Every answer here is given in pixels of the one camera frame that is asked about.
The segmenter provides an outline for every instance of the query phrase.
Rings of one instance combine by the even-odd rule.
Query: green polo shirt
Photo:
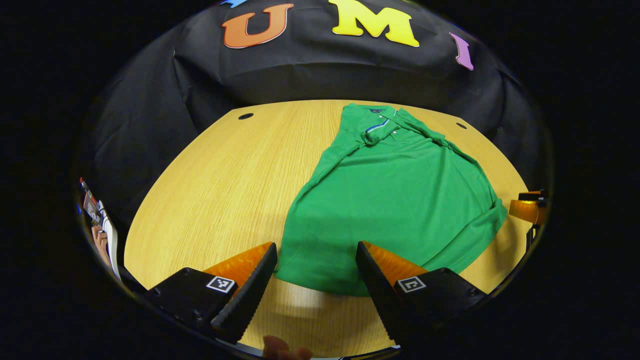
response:
[[[426,270],[460,273],[491,243],[506,209],[476,160],[404,109],[349,104],[289,209],[275,276],[368,296],[358,241]]]

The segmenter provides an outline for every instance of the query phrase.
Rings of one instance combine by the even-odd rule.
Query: wooden table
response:
[[[142,202],[125,266],[146,288],[189,266],[209,268],[266,241],[282,239],[287,211],[333,142],[342,107],[387,104],[317,100],[230,111],[186,147]],[[527,188],[504,155],[458,117],[404,108],[475,158],[508,209]],[[252,117],[239,119],[243,114]],[[530,224],[508,215],[491,245],[461,275],[485,292],[524,254]],[[370,298],[321,293],[271,278],[241,343],[262,348],[271,334],[315,357],[362,354],[394,345]]]

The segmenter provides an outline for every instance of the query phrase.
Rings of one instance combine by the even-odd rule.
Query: yellow letter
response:
[[[409,46],[420,46],[418,40],[413,37],[411,25],[409,25],[411,16],[400,10],[384,8],[376,15],[356,0],[329,0],[329,2],[338,6],[338,26],[333,28],[335,34],[362,35],[364,31],[356,25],[356,19],[358,19],[373,37],[380,36],[388,25],[389,32],[385,34],[387,39]]]

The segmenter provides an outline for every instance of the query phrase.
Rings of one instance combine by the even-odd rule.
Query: human hand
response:
[[[109,261],[109,255],[107,253],[107,233],[102,230],[101,226],[96,225],[92,226],[91,234],[93,235],[95,248],[98,250],[103,262],[107,264],[108,267],[111,267],[111,262]]]
[[[299,347],[294,352],[290,351],[289,345],[284,340],[272,335],[266,335],[262,340],[264,341],[262,356],[269,360],[309,360],[314,354],[304,347]]]

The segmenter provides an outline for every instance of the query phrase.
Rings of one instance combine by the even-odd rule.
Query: purple letter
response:
[[[469,44],[454,33],[449,33],[453,37],[453,40],[456,41],[456,45],[458,46],[458,56],[456,56],[456,61],[466,67],[469,70],[474,69],[474,65],[471,63],[471,56],[469,56]]]

